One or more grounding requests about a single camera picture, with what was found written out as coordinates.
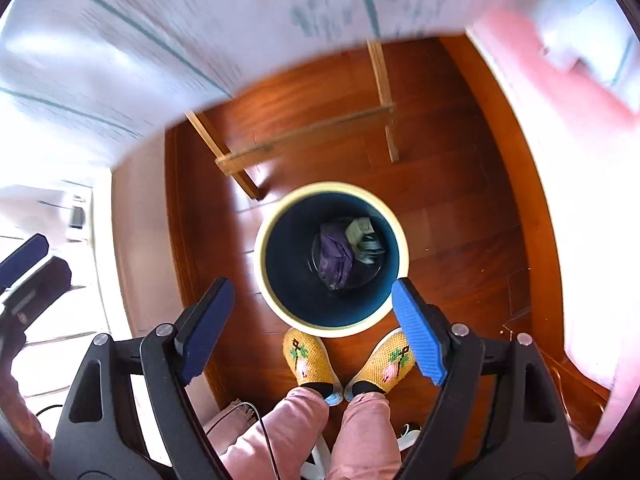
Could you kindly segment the white teal patterned tablecloth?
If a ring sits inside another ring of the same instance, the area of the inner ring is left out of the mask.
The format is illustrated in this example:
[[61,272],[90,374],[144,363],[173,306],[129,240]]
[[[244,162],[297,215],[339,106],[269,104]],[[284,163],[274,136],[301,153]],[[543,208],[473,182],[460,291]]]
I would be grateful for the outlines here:
[[186,110],[369,40],[531,20],[550,62],[636,104],[639,38],[617,0],[1,0],[1,157],[114,165]]

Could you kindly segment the round trash bin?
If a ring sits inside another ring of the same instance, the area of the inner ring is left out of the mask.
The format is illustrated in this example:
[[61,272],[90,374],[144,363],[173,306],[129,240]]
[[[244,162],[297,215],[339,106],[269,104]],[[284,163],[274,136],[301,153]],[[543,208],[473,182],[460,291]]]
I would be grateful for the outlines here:
[[343,182],[308,184],[277,200],[253,252],[271,311],[319,337],[359,334],[392,310],[392,286],[409,271],[404,230],[389,206]]

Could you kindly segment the left yellow slipper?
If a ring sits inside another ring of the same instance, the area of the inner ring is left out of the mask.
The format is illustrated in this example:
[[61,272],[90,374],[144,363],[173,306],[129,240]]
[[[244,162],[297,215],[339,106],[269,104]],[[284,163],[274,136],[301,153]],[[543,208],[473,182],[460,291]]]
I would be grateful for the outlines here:
[[320,393],[329,406],[342,403],[343,386],[319,337],[290,328],[284,335],[282,350],[297,385]]

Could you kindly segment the right yellow slipper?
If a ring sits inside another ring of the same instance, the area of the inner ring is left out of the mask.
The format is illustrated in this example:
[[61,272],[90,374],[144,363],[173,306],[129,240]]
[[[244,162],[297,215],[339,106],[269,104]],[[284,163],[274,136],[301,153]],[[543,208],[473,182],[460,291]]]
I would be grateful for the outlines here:
[[374,347],[362,369],[352,378],[344,390],[344,398],[350,402],[364,393],[363,384],[373,387],[373,392],[387,394],[398,385],[416,365],[416,358],[401,328],[392,330]]

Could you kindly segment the pink bed sheet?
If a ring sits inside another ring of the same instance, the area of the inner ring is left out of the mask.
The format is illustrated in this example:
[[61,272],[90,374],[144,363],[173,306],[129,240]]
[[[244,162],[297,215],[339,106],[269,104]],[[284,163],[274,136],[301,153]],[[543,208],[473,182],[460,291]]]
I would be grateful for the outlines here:
[[578,61],[554,62],[525,16],[495,10],[469,29],[506,92],[546,196],[563,294],[564,350],[608,388],[580,456],[612,437],[639,388],[639,116]]

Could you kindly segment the yellow slipper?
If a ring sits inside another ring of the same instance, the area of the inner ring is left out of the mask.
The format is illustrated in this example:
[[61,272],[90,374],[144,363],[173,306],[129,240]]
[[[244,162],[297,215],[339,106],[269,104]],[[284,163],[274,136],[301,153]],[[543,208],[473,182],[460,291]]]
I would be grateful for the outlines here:
[[284,335],[282,350],[297,385],[320,393],[329,406],[342,403],[343,386],[319,337],[290,328]]
[[352,378],[344,390],[344,398],[350,402],[364,393],[363,384],[373,387],[373,392],[387,394],[398,385],[416,365],[416,358],[401,328],[392,330],[374,347],[362,369]]

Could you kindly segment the purple plastic bag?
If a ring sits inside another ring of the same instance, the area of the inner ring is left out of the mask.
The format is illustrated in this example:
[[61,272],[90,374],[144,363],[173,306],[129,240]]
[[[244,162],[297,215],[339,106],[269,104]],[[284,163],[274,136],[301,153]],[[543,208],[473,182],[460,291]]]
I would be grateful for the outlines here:
[[354,253],[346,240],[345,228],[339,223],[323,223],[319,231],[318,272],[323,283],[332,290],[346,287]]

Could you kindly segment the green and cream carton box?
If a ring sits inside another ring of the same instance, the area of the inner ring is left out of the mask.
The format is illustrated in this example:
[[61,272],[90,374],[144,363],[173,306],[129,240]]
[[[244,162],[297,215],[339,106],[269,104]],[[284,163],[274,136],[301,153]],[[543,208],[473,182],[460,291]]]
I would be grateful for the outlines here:
[[352,220],[345,230],[345,236],[360,263],[375,264],[385,252],[368,217]]

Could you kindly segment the wooden table frame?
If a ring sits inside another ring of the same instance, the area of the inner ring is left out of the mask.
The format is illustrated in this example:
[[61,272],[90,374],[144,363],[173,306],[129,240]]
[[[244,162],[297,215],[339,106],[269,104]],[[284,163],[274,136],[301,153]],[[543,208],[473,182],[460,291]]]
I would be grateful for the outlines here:
[[312,148],[340,136],[351,136],[372,128],[384,128],[390,161],[398,162],[399,151],[394,135],[396,105],[393,102],[383,46],[378,41],[369,40],[367,50],[380,101],[377,107],[291,129],[237,152],[232,152],[223,140],[215,136],[214,127],[203,112],[195,113],[189,110],[186,112],[186,120],[216,156],[218,169],[226,177],[235,180],[251,200],[262,200],[265,192],[248,175],[247,168],[278,158],[287,151]]

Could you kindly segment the left pink trouser leg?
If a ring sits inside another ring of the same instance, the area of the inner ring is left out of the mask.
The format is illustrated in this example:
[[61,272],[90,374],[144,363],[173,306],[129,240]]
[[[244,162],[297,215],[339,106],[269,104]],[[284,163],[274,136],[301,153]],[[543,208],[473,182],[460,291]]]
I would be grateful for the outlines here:
[[219,456],[232,479],[299,479],[300,468],[326,426],[329,405],[318,392],[296,387]]

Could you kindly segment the pink trouser leg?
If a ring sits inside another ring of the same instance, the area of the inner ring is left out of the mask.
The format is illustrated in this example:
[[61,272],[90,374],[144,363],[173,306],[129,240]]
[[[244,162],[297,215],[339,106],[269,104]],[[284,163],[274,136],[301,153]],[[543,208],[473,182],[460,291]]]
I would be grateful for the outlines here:
[[358,394],[344,411],[328,479],[393,479],[401,465],[390,404],[383,393]]
[[232,479],[299,479],[300,468],[326,426],[329,405],[318,392],[296,387],[219,456]]

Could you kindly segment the right pink trouser leg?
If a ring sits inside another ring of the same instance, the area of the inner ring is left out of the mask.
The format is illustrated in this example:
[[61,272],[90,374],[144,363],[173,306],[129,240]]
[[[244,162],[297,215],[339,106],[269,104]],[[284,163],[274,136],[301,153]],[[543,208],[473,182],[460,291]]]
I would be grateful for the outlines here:
[[401,465],[390,404],[383,393],[358,394],[344,411],[328,479],[393,479]]

